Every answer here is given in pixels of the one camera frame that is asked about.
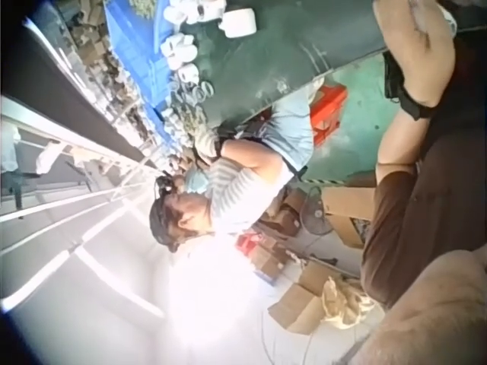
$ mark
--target green floor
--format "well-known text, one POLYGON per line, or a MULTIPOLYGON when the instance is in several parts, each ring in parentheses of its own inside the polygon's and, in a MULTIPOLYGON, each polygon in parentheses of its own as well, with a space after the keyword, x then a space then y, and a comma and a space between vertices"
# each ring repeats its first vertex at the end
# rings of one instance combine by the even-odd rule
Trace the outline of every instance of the green floor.
POLYGON ((344 84, 349 96, 340 128, 316 149, 305 179, 343 180, 374 169, 380 139, 398 108, 384 98, 382 56, 336 71, 331 78, 344 84))

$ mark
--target blue face mask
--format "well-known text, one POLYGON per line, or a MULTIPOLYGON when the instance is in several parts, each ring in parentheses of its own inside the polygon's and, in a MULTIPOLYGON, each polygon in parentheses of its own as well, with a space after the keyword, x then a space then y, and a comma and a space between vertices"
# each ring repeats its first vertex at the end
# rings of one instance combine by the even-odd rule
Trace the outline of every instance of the blue face mask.
POLYGON ((198 192, 202 194, 206 191, 208 177, 195 164, 193 164, 186 173, 186 191, 198 192))

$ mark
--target hand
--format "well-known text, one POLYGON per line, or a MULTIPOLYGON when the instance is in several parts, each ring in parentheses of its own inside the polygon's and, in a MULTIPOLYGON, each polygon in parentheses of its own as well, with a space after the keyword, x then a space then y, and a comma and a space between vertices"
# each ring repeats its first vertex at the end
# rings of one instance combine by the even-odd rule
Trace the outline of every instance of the hand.
POLYGON ((454 72, 455 48, 436 1, 375 0, 374 14, 403 70, 408 94, 420 104, 437 106, 454 72))
POLYGON ((215 144, 218 141, 217 134, 206 125, 200 126, 195 133, 195 147, 198 154, 204 160, 217 157, 215 144))

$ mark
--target red crate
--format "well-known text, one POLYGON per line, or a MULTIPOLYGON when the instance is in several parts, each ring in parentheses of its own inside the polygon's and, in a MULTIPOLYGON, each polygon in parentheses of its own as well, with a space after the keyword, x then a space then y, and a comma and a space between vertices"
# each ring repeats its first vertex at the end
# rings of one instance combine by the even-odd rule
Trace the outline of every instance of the red crate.
POLYGON ((314 146, 321 145, 325 139, 340 126, 340 115, 348 92, 345 86, 322 86, 323 96, 311 105, 311 127, 314 132, 314 146))

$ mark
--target brown shirt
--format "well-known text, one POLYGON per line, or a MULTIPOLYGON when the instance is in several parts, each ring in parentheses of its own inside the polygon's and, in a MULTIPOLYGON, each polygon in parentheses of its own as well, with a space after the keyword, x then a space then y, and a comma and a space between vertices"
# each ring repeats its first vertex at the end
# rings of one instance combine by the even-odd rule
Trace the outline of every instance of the brown shirt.
POLYGON ((364 248, 362 283, 390 308, 443 253, 487 242, 485 89, 454 85, 431 121, 416 176, 386 176, 364 248))

